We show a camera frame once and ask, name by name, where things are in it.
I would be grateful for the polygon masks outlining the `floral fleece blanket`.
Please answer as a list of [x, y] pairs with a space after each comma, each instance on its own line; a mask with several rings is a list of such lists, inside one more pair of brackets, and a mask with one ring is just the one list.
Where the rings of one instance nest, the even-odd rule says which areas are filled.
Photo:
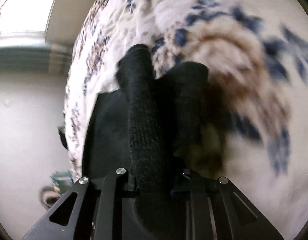
[[204, 116], [203, 148], [191, 167], [211, 175], [222, 154], [226, 176], [285, 239], [308, 221], [308, 16], [297, 0], [96, 0], [74, 43], [65, 89], [65, 137], [74, 179], [96, 98], [119, 88], [117, 62], [133, 45], [151, 51], [156, 77], [196, 61], [216, 102]]

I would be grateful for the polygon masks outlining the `black striped shirt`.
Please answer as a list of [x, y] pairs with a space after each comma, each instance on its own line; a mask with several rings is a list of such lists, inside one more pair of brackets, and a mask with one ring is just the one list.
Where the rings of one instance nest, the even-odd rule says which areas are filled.
[[[83, 173], [104, 177], [95, 239], [122, 239], [122, 201], [134, 199], [142, 226], [156, 239], [229, 239], [230, 228], [216, 183], [190, 166], [190, 148], [207, 141], [215, 128], [220, 138], [229, 127], [221, 91], [208, 84], [208, 69], [196, 62], [174, 66], [155, 79], [147, 46], [131, 47], [117, 64], [119, 89], [99, 94], [83, 152]], [[135, 190], [127, 175], [107, 177], [113, 162], [127, 157]]]

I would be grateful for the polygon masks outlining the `green metal rack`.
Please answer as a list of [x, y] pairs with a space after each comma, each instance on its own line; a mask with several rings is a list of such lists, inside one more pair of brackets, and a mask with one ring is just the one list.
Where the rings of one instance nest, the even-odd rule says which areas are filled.
[[64, 194], [72, 185], [74, 185], [72, 175], [70, 171], [55, 171], [50, 176], [53, 187], [59, 192], [59, 194]]

